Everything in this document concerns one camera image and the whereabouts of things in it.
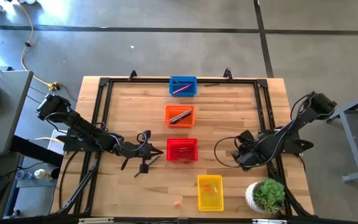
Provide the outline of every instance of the black clamp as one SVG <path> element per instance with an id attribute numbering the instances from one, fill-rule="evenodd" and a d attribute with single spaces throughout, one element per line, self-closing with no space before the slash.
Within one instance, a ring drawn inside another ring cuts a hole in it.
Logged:
<path id="1" fill-rule="evenodd" d="M 231 75 L 229 68 L 225 69 L 223 77 L 224 78 L 229 77 L 229 82 L 233 82 L 233 76 Z"/>
<path id="2" fill-rule="evenodd" d="M 132 81 L 132 79 L 133 79 L 135 76 L 137 76 L 137 74 L 136 74 L 136 71 L 133 70 L 133 71 L 131 72 L 131 75 L 129 75 L 128 81 Z"/>

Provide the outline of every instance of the wooden table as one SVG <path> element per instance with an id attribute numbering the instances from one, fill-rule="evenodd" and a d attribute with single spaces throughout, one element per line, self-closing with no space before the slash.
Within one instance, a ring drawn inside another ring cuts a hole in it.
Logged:
<path id="1" fill-rule="evenodd" d="M 78 98 L 76 110 L 88 121 L 93 115 L 99 78 L 84 77 Z M 281 78 L 267 80 L 276 126 L 285 125 L 290 121 L 290 108 L 284 81 Z M 267 178 L 266 167 L 248 172 L 227 168 L 218 163 L 213 154 L 213 147 L 219 139 L 236 136 L 246 129 L 253 134 L 259 130 L 252 85 L 228 83 L 206 87 L 198 84 L 198 93 L 193 98 L 171 97 L 166 83 L 115 83 L 112 89 L 107 123 L 110 131 L 123 135 L 126 141 L 137 142 L 137 133 L 150 129 L 152 137 L 149 142 L 163 151 L 168 138 L 197 138 L 199 159 L 194 163 L 174 163 L 166 161 L 164 154 L 150 166 L 148 174 L 134 178 L 139 171 L 140 159 L 130 159 L 126 169 L 120 170 L 124 158 L 104 152 L 94 193 L 93 217 L 266 217 L 253 212 L 244 198 L 248 185 Z M 101 105 L 104 105 L 105 94 Z M 165 105 L 177 104 L 195 106 L 196 122 L 192 128 L 169 128 L 164 124 Z M 230 156 L 233 149 L 232 140 L 223 141 L 217 150 L 218 157 L 233 164 Z M 79 152 L 68 166 L 63 181 L 63 203 L 78 185 L 83 157 L 84 153 Z M 282 157 L 289 189 L 302 206 L 313 213 L 300 159 L 288 154 Z M 65 156 L 62 170 L 67 159 Z M 198 211 L 197 175 L 200 174 L 223 176 L 223 212 Z M 88 189 L 85 189 L 82 207 L 86 204 L 87 195 Z M 175 202 L 181 202 L 181 206 L 175 207 Z M 58 188 L 51 212 L 57 209 Z"/>

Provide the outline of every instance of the black metal frame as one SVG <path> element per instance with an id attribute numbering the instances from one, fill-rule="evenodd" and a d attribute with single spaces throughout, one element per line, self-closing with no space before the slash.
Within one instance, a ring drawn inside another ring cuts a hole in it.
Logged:
<path id="1" fill-rule="evenodd" d="M 107 115 L 108 115 L 108 111 L 109 111 L 109 106 L 110 106 L 110 99 L 111 99 L 111 95 L 112 95 L 112 86 L 114 83 L 169 83 L 169 78 L 135 78 L 137 76 L 136 71 L 132 71 L 131 75 L 129 76 L 129 78 L 126 77 L 122 77 L 122 78 L 100 78 L 99 80 L 99 87 L 98 87 L 98 93 L 96 95 L 96 102 L 95 102 L 95 106 L 94 106 L 94 110 L 93 110 L 93 117 L 92 117 L 92 123 L 96 124 L 97 120 L 98 120 L 98 113 L 99 113 L 99 109 L 100 109 L 100 104 L 101 104 L 101 99 L 102 99 L 102 92 L 103 89 L 105 87 L 107 87 L 107 95 L 106 95 L 106 102 L 104 104 L 104 109 L 103 109 L 103 115 L 102 115 L 102 123 L 105 124 L 107 123 Z M 252 84 L 255 90 L 255 99 L 256 99 L 256 104 L 257 104 L 257 111 L 258 111 L 258 116 L 259 116 L 259 124 L 260 124 L 260 129 L 261 130 L 265 130 L 266 129 L 266 124 L 265 124 L 265 119 L 264 119 L 264 111 L 263 111 L 263 107 L 262 107 L 262 101 L 261 101 L 261 97 L 260 97 L 260 88 L 263 89 L 264 91 L 264 97 L 265 97 L 265 102 L 266 102 L 266 107 L 267 107 L 267 114 L 268 114 L 268 119 L 269 119 L 269 123 L 270 123 L 270 129 L 273 129 L 275 127 L 275 121 L 274 121 L 274 116 L 273 116 L 273 109 L 272 109 L 272 104 L 270 101 L 270 95 L 269 95 L 269 87 L 267 85 L 267 80 L 266 79 L 238 79 L 235 80 L 232 77 L 232 74 L 230 72 L 230 69 L 226 69 L 224 72 L 224 76 L 227 79 L 213 79 L 213 78 L 202 78 L 199 79 L 197 82 L 198 83 L 243 83 L 243 84 Z M 88 170 L 88 166 L 90 163 L 90 157 L 91 157 L 91 153 L 92 152 L 85 152 L 85 157 L 84 157 L 84 161 L 83 161 L 83 167 L 81 170 L 81 176 L 80 176 L 80 182 L 81 180 L 84 178 L 87 170 Z M 274 166 L 272 164 L 272 162 L 270 162 L 268 164 L 269 169 L 274 169 Z M 96 179 L 98 176 L 98 166 L 95 167 L 95 175 L 93 176 L 91 183 L 90 183 L 90 187 L 89 187 L 89 194 L 88 194 L 88 200 L 86 203 L 86 208 L 84 213 L 87 215 L 91 215 L 91 210 L 92 210 L 92 204 L 93 204 L 93 197 L 94 197 L 94 191 L 95 191 L 95 187 L 96 187 Z M 278 174 L 279 177 L 284 181 L 283 184 L 285 184 L 285 175 L 284 175 L 284 168 L 283 168 L 283 162 L 282 162 L 282 158 L 281 156 L 277 156 L 277 168 L 278 168 Z M 78 214 L 80 213 L 80 207 L 81 207 L 81 201 L 82 201 L 82 194 L 79 196 L 78 200 L 75 203 L 74 206 L 74 214 Z M 288 200 L 285 201 L 285 214 L 287 216 L 291 216 L 292 212 L 291 212 L 291 206 L 288 203 Z M 153 218 L 130 218 L 130 217 L 117 217 L 114 219 L 114 221 L 129 221 L 129 220 L 148 220 L 151 221 L 151 219 L 153 220 Z M 155 220 L 168 220 L 168 218 L 156 218 Z M 188 220 L 193 220 L 193 221 L 209 221 L 209 219 L 207 218 L 201 218 L 201 219 L 188 219 Z M 239 221 L 241 220 L 242 222 L 250 220 L 250 219 L 238 219 L 238 218 L 234 218 L 234 219 L 223 219 L 221 220 L 222 222 L 226 222 L 226 221 L 231 221 L 231 220 L 235 220 L 235 221 Z"/>

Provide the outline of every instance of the concrete floor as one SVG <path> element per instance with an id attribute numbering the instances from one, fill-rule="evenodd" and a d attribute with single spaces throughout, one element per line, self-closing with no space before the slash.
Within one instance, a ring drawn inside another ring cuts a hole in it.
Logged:
<path id="1" fill-rule="evenodd" d="M 139 75 L 218 77 L 229 67 L 235 77 L 267 77 L 259 34 L 92 32 L 62 27 L 258 29 L 253 0 L 39 3 L 26 6 L 34 24 L 58 26 L 62 31 L 49 31 L 48 27 L 36 31 L 26 64 L 38 77 L 66 85 L 75 96 L 84 75 L 129 75 L 132 70 Z M 0 14 L 0 25 L 28 25 L 19 6 L 1 4 L 6 12 Z M 266 29 L 358 30 L 358 0 L 260 0 L 260 7 Z M 0 29 L 0 65 L 22 69 L 20 55 L 29 35 L 27 30 Z M 339 105 L 358 96 L 358 35 L 267 34 L 266 39 L 273 75 L 285 79 L 290 104 L 312 90 L 325 93 Z M 36 80 L 31 85 L 47 92 Z M 69 98 L 64 91 L 60 94 Z M 43 98 L 34 90 L 29 95 Z M 17 129 L 23 138 L 52 133 L 51 126 L 35 117 L 37 105 L 30 99 L 25 102 Z M 358 221 L 358 181 L 344 184 L 341 178 L 356 171 L 341 124 L 316 121 L 302 129 L 301 136 L 315 143 L 305 152 L 315 213 Z M 28 216 L 46 214 L 52 192 L 53 188 L 23 190 L 16 207 Z M 43 200 L 36 209 L 34 195 Z"/>

